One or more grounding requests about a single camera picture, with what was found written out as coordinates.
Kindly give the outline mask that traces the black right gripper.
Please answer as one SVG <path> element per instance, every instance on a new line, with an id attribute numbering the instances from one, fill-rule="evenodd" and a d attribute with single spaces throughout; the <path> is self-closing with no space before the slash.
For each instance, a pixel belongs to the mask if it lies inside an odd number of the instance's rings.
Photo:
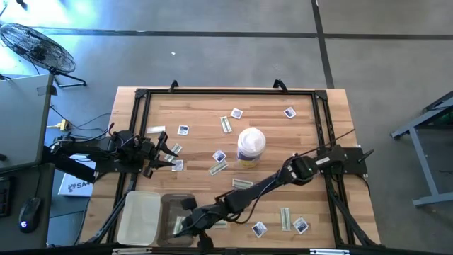
<path id="1" fill-rule="evenodd" d="M 205 230 L 211 228 L 216 222 L 223 220 L 227 216 L 227 207 L 224 204 L 218 203 L 197 208 L 197 202 L 194 198 L 183 199 L 181 205 L 184 210 L 193 211 L 193 216 L 185 216 L 182 223 L 182 230 L 174 234 L 174 237 L 184 235 L 198 236 L 199 241 L 197 247 L 199 249 L 213 249 L 214 244 L 212 238 L 207 235 Z"/>

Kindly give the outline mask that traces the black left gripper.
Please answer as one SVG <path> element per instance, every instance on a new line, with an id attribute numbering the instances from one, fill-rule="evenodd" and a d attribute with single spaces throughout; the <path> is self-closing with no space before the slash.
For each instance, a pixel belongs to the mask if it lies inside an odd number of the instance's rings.
<path id="1" fill-rule="evenodd" d="M 160 132 L 157 143 L 153 143 L 151 139 L 147 137 L 141 137 L 139 135 L 134 137 L 134 145 L 136 147 L 140 163 L 138 172 L 143 172 L 144 177 L 150 179 L 154 173 L 154 170 L 165 166 L 174 166 L 174 163 L 172 162 L 159 160 L 159 150 L 173 157 L 178 156 L 167 147 L 167 139 L 168 135 L 165 131 Z"/>

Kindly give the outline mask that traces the grey translucent plastic bin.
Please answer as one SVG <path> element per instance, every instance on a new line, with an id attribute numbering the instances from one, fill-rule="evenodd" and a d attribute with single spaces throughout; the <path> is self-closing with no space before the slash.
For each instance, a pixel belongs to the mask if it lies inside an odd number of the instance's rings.
<path id="1" fill-rule="evenodd" d="M 159 235 L 156 243 L 160 247 L 190 247 L 193 244 L 193 237 L 185 235 L 174 237 L 173 226 L 177 216 L 188 216 L 189 210 L 184 210 L 181 201 L 185 198 L 194 198 L 189 193 L 169 193 L 161 198 L 161 219 L 159 223 Z"/>

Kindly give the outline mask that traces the black metal beam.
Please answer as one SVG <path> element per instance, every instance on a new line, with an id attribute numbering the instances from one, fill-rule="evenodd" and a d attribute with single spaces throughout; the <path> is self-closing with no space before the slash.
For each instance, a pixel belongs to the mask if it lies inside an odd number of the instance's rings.
<path id="1" fill-rule="evenodd" d="M 151 254 L 144 255 L 310 255 L 310 249 L 322 248 L 214 248 L 201 251 L 193 247 L 151 247 L 125 246 L 118 243 L 80 244 L 76 246 L 52 246 L 41 249 L 0 251 L 0 255 L 111 255 L 118 248 L 151 248 Z M 340 246 L 338 249 L 349 250 L 350 255 L 453 255 L 428 251 L 391 249 L 384 246 Z"/>

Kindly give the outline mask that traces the white plastic bin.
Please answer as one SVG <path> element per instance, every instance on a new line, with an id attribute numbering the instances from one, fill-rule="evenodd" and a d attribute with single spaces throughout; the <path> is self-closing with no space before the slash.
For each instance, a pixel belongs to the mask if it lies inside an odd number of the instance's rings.
<path id="1" fill-rule="evenodd" d="M 125 198 L 117 241 L 132 246 L 149 246 L 156 237 L 161 213 L 161 196 L 155 192 L 131 191 Z"/>

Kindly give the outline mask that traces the white cardboard box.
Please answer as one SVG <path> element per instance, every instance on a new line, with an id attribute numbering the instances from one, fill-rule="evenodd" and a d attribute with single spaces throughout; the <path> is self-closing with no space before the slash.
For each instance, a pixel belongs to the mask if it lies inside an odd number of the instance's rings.
<path id="1" fill-rule="evenodd" d="M 75 154 L 70 156 L 71 159 L 74 159 L 78 163 L 82 163 L 90 169 L 95 169 L 96 163 L 91 161 L 83 154 Z M 88 181 L 83 181 L 75 176 L 70 174 L 65 174 L 63 176 L 61 185 L 59 187 L 58 194 L 60 196 L 74 196 L 74 197 L 91 197 L 93 192 L 93 184 Z"/>

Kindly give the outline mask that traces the black diagonal strut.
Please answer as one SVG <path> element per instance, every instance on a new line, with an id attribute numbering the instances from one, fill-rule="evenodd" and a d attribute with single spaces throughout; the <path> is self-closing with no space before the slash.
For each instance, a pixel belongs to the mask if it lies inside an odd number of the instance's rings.
<path id="1" fill-rule="evenodd" d="M 56 169 L 70 174 L 82 181 L 94 183 L 96 178 L 94 170 L 59 150 L 52 151 L 49 147 L 43 147 L 42 163 L 52 163 Z"/>

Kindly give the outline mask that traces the Lysol wipes canister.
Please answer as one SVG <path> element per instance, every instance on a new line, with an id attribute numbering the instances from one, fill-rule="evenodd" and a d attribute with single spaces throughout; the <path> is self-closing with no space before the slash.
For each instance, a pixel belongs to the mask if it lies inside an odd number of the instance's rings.
<path id="1" fill-rule="evenodd" d="M 253 168 L 258 164 L 266 146 L 265 135 L 256 127 L 243 130 L 237 142 L 236 158 L 240 165 Z"/>

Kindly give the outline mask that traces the yellow power plug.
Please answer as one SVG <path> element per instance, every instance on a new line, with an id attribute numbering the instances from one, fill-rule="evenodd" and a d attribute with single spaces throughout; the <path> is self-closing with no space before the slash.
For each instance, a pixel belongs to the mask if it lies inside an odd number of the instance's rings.
<path id="1" fill-rule="evenodd" d="M 70 124 L 66 119 L 62 119 L 61 122 L 55 124 L 55 125 L 48 125 L 47 128 L 54 128 L 58 129 L 60 131 L 67 131 L 69 128 Z"/>

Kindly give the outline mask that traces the dark grey desk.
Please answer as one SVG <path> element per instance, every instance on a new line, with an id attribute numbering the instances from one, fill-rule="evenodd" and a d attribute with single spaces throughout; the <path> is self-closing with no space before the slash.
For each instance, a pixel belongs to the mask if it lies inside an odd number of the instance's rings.
<path id="1" fill-rule="evenodd" d="M 0 174 L 11 178 L 10 214 L 0 217 L 0 251 L 46 247 L 54 172 L 53 165 L 44 164 Z M 19 230 L 18 216 L 24 202 L 33 197 L 42 199 L 40 221 L 34 232 L 26 234 Z"/>

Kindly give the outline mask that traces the black computer mouse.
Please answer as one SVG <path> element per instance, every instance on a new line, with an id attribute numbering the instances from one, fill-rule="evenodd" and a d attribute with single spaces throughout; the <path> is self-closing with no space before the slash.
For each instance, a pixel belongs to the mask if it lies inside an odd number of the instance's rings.
<path id="1" fill-rule="evenodd" d="M 24 202 L 18 216 L 18 226 L 22 233 L 34 232 L 38 227 L 41 204 L 42 199 L 38 197 L 29 198 Z"/>

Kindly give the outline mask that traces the black floor fan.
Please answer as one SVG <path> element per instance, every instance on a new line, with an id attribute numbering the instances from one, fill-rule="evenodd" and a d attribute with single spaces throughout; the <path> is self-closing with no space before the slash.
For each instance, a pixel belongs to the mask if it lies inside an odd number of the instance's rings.
<path id="1" fill-rule="evenodd" d="M 78 81 L 75 84 L 61 85 L 54 78 L 59 88 L 87 86 L 83 79 L 70 75 L 76 69 L 73 56 L 46 35 L 19 23 L 5 23 L 0 26 L 0 40 L 17 55 L 35 67 L 47 70 L 54 77 L 64 76 Z"/>

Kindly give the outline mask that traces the silver beam bracket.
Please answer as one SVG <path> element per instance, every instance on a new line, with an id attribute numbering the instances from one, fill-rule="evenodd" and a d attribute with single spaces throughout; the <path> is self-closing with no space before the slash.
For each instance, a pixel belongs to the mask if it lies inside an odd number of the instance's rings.
<path id="1" fill-rule="evenodd" d="M 310 249 L 310 255 L 350 255 L 349 250 L 344 249 Z"/>
<path id="2" fill-rule="evenodd" d="M 151 254 L 151 248 L 118 248 L 113 249 L 111 255 L 144 255 Z"/>

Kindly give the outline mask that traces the black aluminium table frame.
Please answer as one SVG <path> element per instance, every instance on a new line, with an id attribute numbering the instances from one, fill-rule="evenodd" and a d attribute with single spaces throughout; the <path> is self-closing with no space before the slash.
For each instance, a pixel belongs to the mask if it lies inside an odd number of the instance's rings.
<path id="1" fill-rule="evenodd" d="M 289 119 L 286 108 L 293 107 L 297 115 Z M 230 116 L 233 108 L 243 111 L 241 119 Z M 220 118 L 228 117 L 232 132 L 225 133 Z M 245 89 L 167 89 L 153 91 L 148 98 L 136 99 L 135 88 L 117 90 L 109 126 L 114 130 L 146 130 L 151 126 L 166 127 L 168 144 L 178 143 L 182 150 L 184 170 L 173 172 L 162 168 L 151 178 L 139 177 L 140 191 L 190 193 L 199 205 L 213 203 L 214 198 L 232 187 L 232 179 L 260 181 L 274 174 L 283 161 L 295 152 L 314 154 L 315 149 L 337 137 L 344 147 L 357 145 L 354 124 L 346 92 L 342 89 L 283 93 L 264 89 L 249 93 Z M 188 135 L 178 135 L 179 125 L 190 127 Z M 265 150 L 253 168 L 237 161 L 237 142 L 247 128 L 258 128 L 266 138 Z M 228 167 L 211 176 L 209 168 L 217 161 L 212 155 L 222 150 Z M 291 230 L 282 231 L 280 209 L 289 208 Z M 326 185 L 317 176 L 305 186 L 287 185 L 263 196 L 253 213 L 247 210 L 243 225 L 230 224 L 225 229 L 211 229 L 209 235 L 217 248 L 332 248 L 335 245 L 333 225 L 328 207 Z M 309 225 L 299 234 L 293 222 L 303 217 Z M 268 231 L 257 238 L 252 226 L 262 222 Z"/>

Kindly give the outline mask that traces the grey metal table frame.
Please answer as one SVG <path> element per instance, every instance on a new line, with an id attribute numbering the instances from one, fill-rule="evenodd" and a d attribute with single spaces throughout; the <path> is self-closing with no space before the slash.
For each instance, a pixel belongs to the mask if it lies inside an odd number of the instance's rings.
<path id="1" fill-rule="evenodd" d="M 453 90 L 390 132 L 393 140 L 404 135 L 411 138 L 430 191 L 413 200 L 414 206 L 453 202 Z"/>

